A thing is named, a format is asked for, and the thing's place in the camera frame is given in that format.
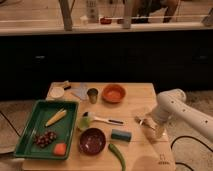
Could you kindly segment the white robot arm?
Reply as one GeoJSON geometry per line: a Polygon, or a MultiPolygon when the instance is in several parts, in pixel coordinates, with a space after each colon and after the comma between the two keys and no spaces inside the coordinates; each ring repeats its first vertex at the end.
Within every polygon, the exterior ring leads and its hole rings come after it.
{"type": "Polygon", "coordinates": [[[176,115],[188,123],[202,136],[213,142],[213,117],[185,104],[186,93],[181,89],[172,89],[156,95],[156,106],[150,116],[156,123],[155,137],[161,138],[171,115],[176,115]]]}

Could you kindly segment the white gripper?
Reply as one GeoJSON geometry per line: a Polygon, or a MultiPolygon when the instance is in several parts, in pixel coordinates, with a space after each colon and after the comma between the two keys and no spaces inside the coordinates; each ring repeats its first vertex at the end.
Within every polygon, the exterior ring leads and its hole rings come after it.
{"type": "Polygon", "coordinates": [[[165,134],[166,119],[159,112],[149,112],[148,116],[156,123],[155,138],[160,139],[165,134]]]}

